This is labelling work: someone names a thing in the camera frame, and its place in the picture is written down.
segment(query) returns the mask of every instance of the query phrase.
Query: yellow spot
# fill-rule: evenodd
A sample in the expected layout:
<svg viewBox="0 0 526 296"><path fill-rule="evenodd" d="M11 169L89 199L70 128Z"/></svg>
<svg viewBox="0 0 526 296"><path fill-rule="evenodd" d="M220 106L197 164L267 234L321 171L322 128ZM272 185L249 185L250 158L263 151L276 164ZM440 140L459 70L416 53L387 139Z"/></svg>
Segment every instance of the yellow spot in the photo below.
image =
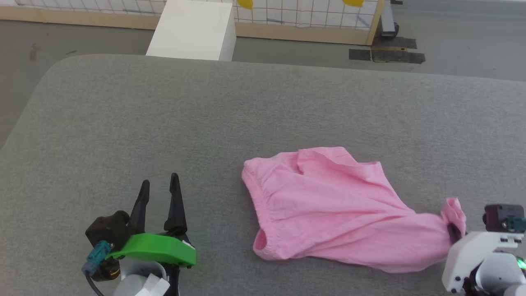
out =
<svg viewBox="0 0 526 296"><path fill-rule="evenodd" d="M252 0L237 0L237 4L239 4L239 6L243 8L252 10L252 6L254 5L254 2L252 2Z"/></svg>
<svg viewBox="0 0 526 296"><path fill-rule="evenodd" d="M342 0L342 1L349 6L361 7L364 0Z"/></svg>

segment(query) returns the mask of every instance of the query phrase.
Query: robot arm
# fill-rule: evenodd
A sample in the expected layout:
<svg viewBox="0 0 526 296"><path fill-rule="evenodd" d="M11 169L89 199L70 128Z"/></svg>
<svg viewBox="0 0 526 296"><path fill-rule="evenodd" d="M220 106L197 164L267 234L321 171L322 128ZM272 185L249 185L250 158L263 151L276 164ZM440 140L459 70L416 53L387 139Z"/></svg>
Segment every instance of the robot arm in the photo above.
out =
<svg viewBox="0 0 526 296"><path fill-rule="evenodd" d="M179 176L171 175L166 233L144 232L149 189L150 183L145 180L131 215L117 211L112 216L97 218L86 230L94 249L82 272L99 296L102 293L93 281L113 280L119 275L121 282L115 296L178 296L179 269L196 264L196 250L186 235Z"/></svg>
<svg viewBox="0 0 526 296"><path fill-rule="evenodd" d="M526 231L524 209L519 205L488 205L484 222L487 232L471 232L448 253L442 275L451 293L468 296L526 296L526 278L521 261L510 253L522 243Z"/></svg>

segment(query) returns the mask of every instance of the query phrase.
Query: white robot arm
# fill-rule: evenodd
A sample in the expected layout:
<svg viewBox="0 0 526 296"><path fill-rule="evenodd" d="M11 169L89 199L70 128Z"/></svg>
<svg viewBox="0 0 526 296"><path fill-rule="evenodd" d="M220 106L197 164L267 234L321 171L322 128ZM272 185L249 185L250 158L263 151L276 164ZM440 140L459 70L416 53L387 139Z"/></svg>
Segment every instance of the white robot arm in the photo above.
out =
<svg viewBox="0 0 526 296"><path fill-rule="evenodd" d="M488 205L485 232L471 232L448 253L442 283L451 293L467 296L526 296L526 264L501 248L522 243L526 220L517 205Z"/></svg>

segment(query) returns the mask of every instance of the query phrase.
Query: green led light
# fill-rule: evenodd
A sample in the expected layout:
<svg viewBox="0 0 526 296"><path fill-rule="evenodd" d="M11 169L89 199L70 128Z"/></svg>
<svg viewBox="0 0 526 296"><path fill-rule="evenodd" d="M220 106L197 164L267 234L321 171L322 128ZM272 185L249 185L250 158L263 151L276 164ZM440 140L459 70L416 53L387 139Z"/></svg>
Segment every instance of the green led light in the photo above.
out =
<svg viewBox="0 0 526 296"><path fill-rule="evenodd" d="M526 269L526 262L523 259L517 259L517 263L521 269Z"/></svg>

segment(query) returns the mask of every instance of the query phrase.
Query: gray upholstered surface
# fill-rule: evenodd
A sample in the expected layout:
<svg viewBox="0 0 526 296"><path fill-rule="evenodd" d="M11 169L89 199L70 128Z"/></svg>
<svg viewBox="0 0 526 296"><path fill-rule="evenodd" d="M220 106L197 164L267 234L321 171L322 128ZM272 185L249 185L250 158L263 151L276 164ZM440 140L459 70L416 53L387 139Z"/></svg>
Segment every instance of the gray upholstered surface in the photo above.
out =
<svg viewBox="0 0 526 296"><path fill-rule="evenodd" d="M198 250L182 295L442 295L441 264L387 274L256 257L243 161L341 145L381 161L416 211L438 213L458 196L468 230L482 229L486 203L525 204L525 93L524 83L468 77L69 58L44 76L0 151L1 294L93 295L79 270L87 226L130 211L150 179L146 228L160 231L177 172ZM110 295L116 283L99 286Z"/></svg>

